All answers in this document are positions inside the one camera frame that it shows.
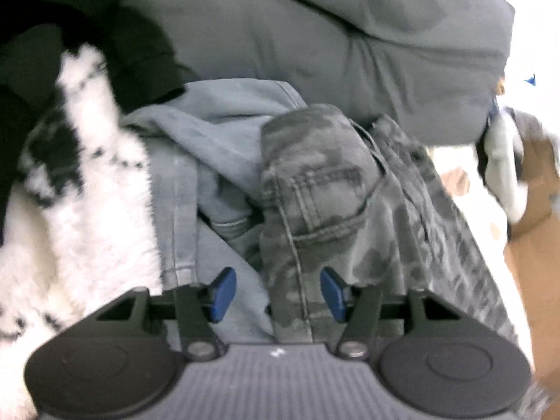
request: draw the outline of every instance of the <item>black circular disc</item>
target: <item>black circular disc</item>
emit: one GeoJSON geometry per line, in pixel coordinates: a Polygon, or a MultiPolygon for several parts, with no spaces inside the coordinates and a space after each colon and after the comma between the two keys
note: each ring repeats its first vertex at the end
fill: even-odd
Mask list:
{"type": "Polygon", "coordinates": [[[386,387],[406,404],[461,419],[505,411],[531,382],[523,353],[499,336],[403,336],[384,350],[379,371],[386,387]]]}
{"type": "Polygon", "coordinates": [[[176,374],[173,353],[153,337],[67,338],[36,351],[25,382],[40,410],[59,418],[110,419],[157,401],[176,374]]]}

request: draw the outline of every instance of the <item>cardboard box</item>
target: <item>cardboard box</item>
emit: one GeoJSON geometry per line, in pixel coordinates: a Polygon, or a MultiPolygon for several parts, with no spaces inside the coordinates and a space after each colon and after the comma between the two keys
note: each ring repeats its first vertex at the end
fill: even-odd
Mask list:
{"type": "MultiPolygon", "coordinates": [[[[527,211],[512,227],[506,263],[521,291],[533,338],[536,378],[560,398],[560,218],[551,197],[560,193],[549,141],[524,142],[522,179],[527,211]]],[[[560,419],[557,399],[543,420],[560,419]]]]}

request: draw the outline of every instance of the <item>pile of clothes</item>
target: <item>pile of clothes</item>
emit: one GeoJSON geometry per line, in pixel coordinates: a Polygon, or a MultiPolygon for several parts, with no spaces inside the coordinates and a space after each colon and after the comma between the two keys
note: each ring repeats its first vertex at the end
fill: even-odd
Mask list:
{"type": "MultiPolygon", "coordinates": [[[[326,265],[429,288],[516,342],[424,148],[483,133],[503,0],[0,6],[2,420],[36,414],[23,368],[47,339],[130,288],[225,266],[225,342],[335,339],[326,265]]],[[[519,412],[547,400],[534,386],[519,412]]]]}

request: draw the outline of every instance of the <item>fuzzy blanket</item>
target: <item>fuzzy blanket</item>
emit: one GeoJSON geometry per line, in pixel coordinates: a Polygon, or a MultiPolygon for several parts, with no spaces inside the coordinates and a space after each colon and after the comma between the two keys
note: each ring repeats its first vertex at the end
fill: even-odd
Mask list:
{"type": "Polygon", "coordinates": [[[104,58],[65,53],[57,103],[30,134],[0,248],[0,419],[36,415],[29,355],[135,286],[162,291],[148,158],[119,128],[104,58]]]}

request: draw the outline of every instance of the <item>gray ribbed surface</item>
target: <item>gray ribbed surface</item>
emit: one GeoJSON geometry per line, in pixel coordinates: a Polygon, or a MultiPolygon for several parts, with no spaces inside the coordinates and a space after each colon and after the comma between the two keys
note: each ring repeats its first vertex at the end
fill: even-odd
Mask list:
{"type": "MultiPolygon", "coordinates": [[[[393,398],[362,363],[323,345],[233,345],[192,364],[173,392],[134,420],[432,420],[393,398]]],[[[41,420],[52,417],[42,416],[41,420]]],[[[517,420],[513,414],[494,420],[517,420]]]]}

